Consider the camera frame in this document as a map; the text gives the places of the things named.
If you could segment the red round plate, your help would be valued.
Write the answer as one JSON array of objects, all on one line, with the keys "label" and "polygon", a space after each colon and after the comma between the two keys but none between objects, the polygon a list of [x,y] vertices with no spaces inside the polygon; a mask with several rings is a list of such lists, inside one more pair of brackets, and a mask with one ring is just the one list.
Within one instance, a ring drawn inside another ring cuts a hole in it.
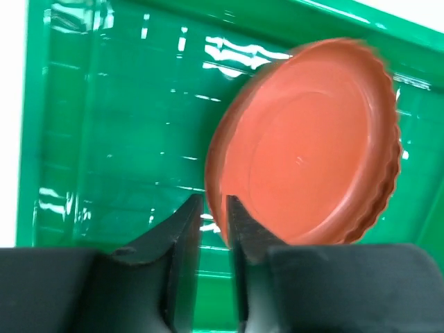
[{"label": "red round plate", "polygon": [[230,244],[228,199],[291,245],[349,244],[384,211],[400,169],[393,81],[375,50],[333,38],[244,85],[207,152],[207,202]]}]

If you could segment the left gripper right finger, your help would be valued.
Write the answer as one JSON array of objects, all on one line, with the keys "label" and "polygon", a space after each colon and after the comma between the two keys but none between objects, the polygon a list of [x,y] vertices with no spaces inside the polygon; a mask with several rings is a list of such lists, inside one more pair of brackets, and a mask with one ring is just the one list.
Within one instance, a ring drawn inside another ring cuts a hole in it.
[{"label": "left gripper right finger", "polygon": [[255,273],[260,269],[261,250],[255,237],[262,228],[236,196],[227,197],[227,209],[238,328],[240,332],[247,332],[254,321],[254,288],[258,281]]}]

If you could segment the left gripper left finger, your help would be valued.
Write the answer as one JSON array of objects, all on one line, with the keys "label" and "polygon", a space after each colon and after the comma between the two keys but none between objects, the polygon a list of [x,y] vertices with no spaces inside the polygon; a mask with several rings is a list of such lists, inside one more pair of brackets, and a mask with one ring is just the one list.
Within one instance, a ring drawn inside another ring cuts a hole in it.
[{"label": "left gripper left finger", "polygon": [[203,197],[192,194],[170,217],[112,258],[125,267],[128,332],[190,332],[197,294]]}]

